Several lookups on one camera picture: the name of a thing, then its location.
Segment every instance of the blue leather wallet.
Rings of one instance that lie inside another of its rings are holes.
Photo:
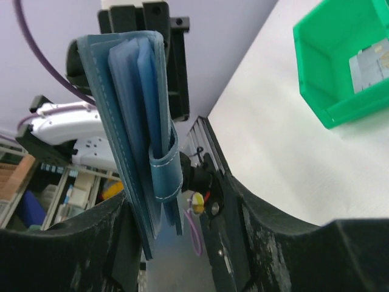
[[[169,113],[162,35],[157,32],[88,35],[77,43],[139,225],[145,256],[151,259],[162,203],[168,221],[176,226],[178,234],[182,233],[177,203],[182,172],[178,138]]]

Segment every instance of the wire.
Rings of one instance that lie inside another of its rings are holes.
[[[23,12],[22,1],[13,0],[13,7],[15,9],[16,18],[18,19],[18,24],[22,31],[24,39],[27,41],[27,44],[29,45],[30,49],[32,50],[36,58],[39,60],[39,62],[43,65],[43,67],[46,68],[48,73],[50,73],[51,76],[54,77],[56,81],[61,83],[61,85],[64,86],[67,90],[69,90],[71,93],[81,98],[85,102],[88,102],[91,105],[95,105],[95,101],[93,99],[86,96],[77,88],[73,87],[73,85],[71,85],[68,81],[66,81],[66,79],[63,78],[62,75],[58,73],[57,70],[55,70],[55,68],[50,64],[47,58],[43,55],[38,45],[36,44],[33,36],[31,35],[29,26],[27,25],[26,17],[24,16],[24,12]]]
[[[203,252],[202,242],[200,239],[199,231],[197,230],[196,225],[192,219],[192,201],[193,201],[193,197],[194,197],[195,193],[196,192],[193,192],[191,194],[190,199],[189,199],[189,209],[184,210],[184,214],[185,214],[186,218],[188,219],[188,222],[190,225],[190,236],[191,236],[194,252],[196,253],[197,256],[201,256],[202,252]]]
[[[196,153],[194,153],[194,154],[192,154],[192,155],[189,155],[188,157],[191,158],[191,157],[197,156],[198,159],[199,159],[200,164],[202,164],[203,161],[202,161],[202,158],[201,158],[201,152],[203,152],[203,151],[204,151],[204,148],[201,147],[201,146],[199,146],[199,147],[197,147],[197,149],[196,149]]]
[[[0,139],[6,140],[6,141],[14,143],[14,144],[19,144],[16,140],[14,140],[12,138],[5,137],[4,135],[1,135],[1,134],[0,134]]]
[[[204,198],[204,204],[208,201],[209,197],[211,196],[211,191],[207,191],[207,194],[205,195],[205,198]]]
[[[20,120],[20,122],[18,123],[18,131],[20,129],[20,127],[25,123],[27,122],[28,120],[30,119],[34,119],[36,117],[40,117],[41,115],[46,115],[46,114],[59,114],[59,113],[65,113],[65,112],[68,112],[68,111],[77,111],[77,110],[85,110],[86,107],[85,105],[69,105],[69,106],[63,106],[61,108],[53,108],[53,109],[49,109],[47,111],[42,111],[40,113],[33,113],[27,117],[24,117]],[[90,106],[89,107],[90,110],[94,110],[96,109],[95,106]]]

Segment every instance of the screw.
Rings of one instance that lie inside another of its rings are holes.
[[[212,215],[213,215],[213,216],[216,216],[216,215],[219,213],[219,209],[220,209],[219,204],[216,203],[216,202],[214,202],[214,203],[212,204],[212,208],[211,208],[211,213],[212,213]]]

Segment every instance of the white stitching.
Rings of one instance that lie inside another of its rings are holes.
[[[156,196],[156,199],[158,200],[167,200],[169,198],[171,198],[172,196],[177,196],[178,194],[176,193],[181,187],[182,187],[182,184],[184,183],[184,180],[182,179],[180,184],[178,185],[178,188],[171,194],[171,195],[168,195],[168,196]]]
[[[90,53],[91,53],[91,56],[92,56],[92,58],[93,58],[93,60],[94,60],[94,63],[95,63],[95,65],[97,65],[97,60],[96,60],[96,58],[94,57],[94,52],[93,52],[93,50],[89,50],[90,51]],[[103,95],[105,96],[105,98],[107,98],[107,95],[106,95],[106,93],[105,93],[105,88],[104,88],[104,86],[103,86],[103,83],[102,83],[102,78],[101,78],[101,76],[100,76],[100,74],[99,74],[99,71],[98,71],[98,68],[97,68],[97,66],[95,67],[95,69],[96,69],[96,72],[97,72],[97,76],[98,76],[98,78],[99,78],[99,80],[100,80],[100,85],[101,85],[101,87],[102,87],[102,91],[103,91]],[[108,108],[108,110],[107,110],[107,112],[109,113],[109,115],[111,116],[111,123],[113,124],[113,128],[114,128],[114,130],[115,130],[115,132],[116,132],[116,134],[117,134],[117,143],[119,144],[119,147],[122,149],[122,152],[124,152],[123,151],[123,144],[122,144],[122,140],[121,140],[121,138],[120,138],[120,136],[119,136],[119,134],[118,134],[118,132],[117,132],[117,126],[116,126],[116,124],[115,123],[113,123],[113,116],[112,116],[112,109],[111,109],[111,107],[109,106],[109,104],[108,104],[108,102],[105,100],[105,104],[106,104],[106,106],[107,106],[107,108]],[[127,166],[127,168],[129,168],[128,167],[128,161],[127,161],[127,158],[125,157],[125,166]],[[118,167],[120,168],[120,170],[122,171],[122,173],[124,173],[124,171],[123,171],[123,168],[122,168],[122,166],[120,165],[120,163],[119,163],[119,165],[118,165]],[[134,193],[135,193],[135,196],[136,196],[136,198],[137,198],[137,202],[139,203],[140,202],[140,198],[139,198],[139,196],[138,196],[138,194],[137,194],[137,191],[136,191],[136,188],[134,187],[134,182],[133,182],[133,178],[132,178],[132,176],[131,176],[131,174],[128,172],[127,173],[128,174],[128,176],[129,176],[129,178],[130,178],[130,184],[131,184],[131,187],[133,188],[133,191],[134,191]],[[151,237],[153,237],[153,233],[154,233],[154,226],[156,225],[155,223],[153,223],[152,222],[152,219],[150,218],[150,216],[152,216],[152,214],[150,214],[150,211],[148,211],[148,216],[144,216],[144,214],[143,214],[143,212],[137,212],[137,214],[138,214],[138,216],[143,220],[143,222],[145,223],[145,227],[147,226],[147,219],[150,221],[150,229],[149,229],[149,231],[146,231],[146,234],[145,234],[145,236],[146,236],[146,238],[144,238],[145,239],[145,241],[148,243],[148,249],[150,250],[150,252],[151,252],[151,250],[152,250],[152,248],[151,248],[151,246],[152,246],[152,244],[151,244],[151,241],[149,240],[149,237],[150,237],[150,233],[151,233]],[[159,224],[157,224],[157,226],[156,226],[156,229],[159,229],[160,228],[160,223]]]
[[[151,166],[152,167],[162,167],[162,166],[168,165],[176,157],[177,153],[178,153],[178,149],[176,150],[176,152],[174,152],[173,157],[170,158],[170,160],[168,162],[165,162],[164,164],[161,164],[161,165],[152,164]]]
[[[101,89],[102,89],[102,93],[103,93],[103,95],[105,96],[105,99],[107,99],[107,95],[106,95],[106,92],[105,92],[105,87],[103,86],[103,82],[102,82],[102,77],[100,76],[99,71],[98,71],[98,68],[97,68],[97,60],[96,60],[96,58],[95,58],[95,56],[94,56],[93,50],[90,50],[90,52],[91,52],[93,61],[94,61],[94,63],[95,63],[95,69],[96,69],[96,72],[97,72],[97,77],[98,77],[98,79],[99,79],[99,81],[100,81],[100,86],[101,86]],[[108,103],[106,100],[105,100],[105,105],[107,106],[107,109],[108,109],[107,112],[108,112],[109,115],[111,116],[111,123],[112,123],[112,125],[113,125],[113,128],[115,129],[116,134],[117,134],[117,143],[119,144],[119,147],[121,148],[122,152],[124,152],[124,150],[123,150],[123,144],[122,144],[122,139],[121,139],[120,136],[119,136],[119,133],[118,133],[118,131],[117,131],[117,126],[116,126],[116,124],[113,123],[113,120],[114,120],[114,119],[113,119],[112,109],[111,109],[111,107],[109,106],[109,103]],[[165,166],[165,165],[169,164],[169,163],[174,159],[174,157],[177,155],[177,153],[178,153],[178,149],[177,149],[177,151],[174,153],[173,157],[172,157],[169,161],[167,161],[166,163],[164,163],[164,164],[162,164],[162,165],[153,165],[153,167],[162,167],[162,166]],[[125,166],[127,166],[127,168],[129,168],[128,160],[127,160],[126,157],[124,157],[124,158],[125,158]],[[130,172],[127,172],[127,175],[128,175],[129,178],[130,178],[130,184],[131,184],[131,187],[132,187],[132,189],[133,189],[133,191],[134,191],[134,193],[135,193],[135,196],[136,196],[136,198],[137,198],[137,201],[140,202],[140,198],[139,198],[139,196],[138,196],[138,194],[137,194],[136,188],[135,188],[135,186],[134,186],[133,178],[132,178]],[[165,197],[165,198],[159,198],[159,199],[165,199],[165,200],[166,200],[166,199],[171,198],[172,196],[177,195],[177,194],[175,194],[175,193],[182,187],[182,185],[183,185],[183,180],[181,180],[181,182],[180,182],[178,188],[174,191],[174,193],[173,193],[172,195],[170,195],[170,196],[168,196],[168,197]],[[138,212],[138,214],[140,215],[141,218],[143,218],[143,221],[146,220],[146,218],[145,218],[145,216],[143,215],[142,212]],[[150,220],[151,232],[153,233],[153,232],[154,232],[154,227],[153,227],[154,224],[153,224],[151,218],[149,218],[149,220]]]

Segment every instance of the yellow object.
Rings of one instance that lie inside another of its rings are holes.
[[[103,191],[103,194],[102,194],[103,200],[107,200],[107,199],[113,197],[114,195],[118,194],[120,191],[122,191],[124,189],[123,183],[121,181],[110,181],[110,183],[111,182],[112,182],[112,184],[110,184]]]
[[[193,213],[201,214],[204,212],[204,197],[200,193],[195,193],[192,198]]]

